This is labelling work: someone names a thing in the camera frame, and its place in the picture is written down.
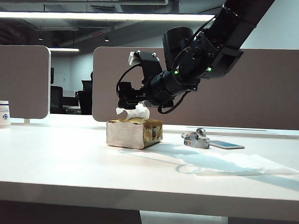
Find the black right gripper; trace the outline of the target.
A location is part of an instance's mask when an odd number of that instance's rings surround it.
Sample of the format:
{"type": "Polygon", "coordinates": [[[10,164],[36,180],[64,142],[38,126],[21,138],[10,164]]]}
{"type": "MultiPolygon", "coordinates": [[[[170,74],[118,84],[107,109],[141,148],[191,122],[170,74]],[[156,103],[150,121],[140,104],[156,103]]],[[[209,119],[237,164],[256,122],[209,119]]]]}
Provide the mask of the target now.
{"type": "Polygon", "coordinates": [[[121,109],[134,110],[138,102],[146,100],[144,92],[133,89],[130,82],[119,82],[116,91],[119,97],[118,107],[121,109]]]}

